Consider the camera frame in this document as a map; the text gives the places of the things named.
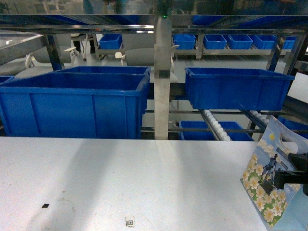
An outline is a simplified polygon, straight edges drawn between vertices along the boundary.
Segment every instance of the black clamp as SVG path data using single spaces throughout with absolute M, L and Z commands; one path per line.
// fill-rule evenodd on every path
M 274 186 L 283 189 L 284 184 L 303 184 L 304 194 L 308 196 L 308 153 L 288 155 L 296 171 L 275 171 Z

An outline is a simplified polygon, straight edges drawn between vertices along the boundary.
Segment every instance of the blue plastic crate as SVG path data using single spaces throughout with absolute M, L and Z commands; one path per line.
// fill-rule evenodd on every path
M 143 74 L 150 76 L 151 68 L 150 67 L 141 67 L 141 66 L 76 66 L 63 70 L 56 71 L 58 72 L 70 72 L 70 73 L 100 73 L 100 74 Z M 147 97 L 150 89 L 150 85 L 144 91 L 142 97 L 141 112 L 145 114 L 147 108 Z
M 205 35 L 203 43 L 206 49 L 221 50 L 225 49 L 227 41 L 222 35 Z
M 262 50 L 272 49 L 277 42 L 277 38 L 274 35 L 250 35 L 250 38 L 253 44 Z
M 186 68 L 195 109 L 281 110 L 293 76 L 258 69 Z
M 248 35 L 226 35 L 229 47 L 234 50 L 247 50 L 251 48 L 252 40 Z
M 179 45 L 178 50 L 192 50 L 196 42 L 195 35 L 174 35 L 173 41 L 175 45 Z
M 14 76 L 0 76 L 0 84 L 6 83 L 14 79 Z
M 195 25 L 209 26 L 222 17 L 221 15 L 194 15 L 192 23 Z
M 219 122 L 224 129 L 243 129 L 236 122 Z M 180 121 L 180 128 L 208 128 L 204 121 Z M 233 141 L 253 141 L 253 139 L 246 133 L 228 132 L 231 140 Z M 214 141 L 213 134 L 209 132 L 193 132 L 183 131 L 180 132 L 180 140 L 186 141 Z
M 278 117 L 278 120 L 291 130 L 308 130 L 308 125 L 294 122 L 283 117 Z M 299 134 L 300 136 L 308 139 L 308 133 Z
M 120 34 L 105 34 L 99 41 L 102 50 L 117 50 L 122 44 L 122 36 Z
M 296 40 L 296 36 L 286 37 L 282 49 L 292 49 Z
M 49 73 L 0 85 L 8 136 L 138 139 L 149 77 Z

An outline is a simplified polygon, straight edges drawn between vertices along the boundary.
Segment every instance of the qr code sticker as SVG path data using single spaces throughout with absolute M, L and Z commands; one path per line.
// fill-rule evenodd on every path
M 135 217 L 125 217 L 126 227 L 134 228 L 135 227 Z

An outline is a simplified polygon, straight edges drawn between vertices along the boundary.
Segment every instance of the white tabletop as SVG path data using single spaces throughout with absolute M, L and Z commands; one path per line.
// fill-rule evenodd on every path
M 0 230 L 265 231 L 240 182 L 256 144 L 2 137 Z

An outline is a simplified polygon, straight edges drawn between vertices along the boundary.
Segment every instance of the printed paper bag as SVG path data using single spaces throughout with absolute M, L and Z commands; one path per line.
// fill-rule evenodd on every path
M 290 153 L 306 154 L 308 140 L 271 117 L 262 139 L 243 173 L 241 182 L 268 229 L 306 230 L 308 196 L 301 184 L 274 186 L 275 171 L 294 171 Z

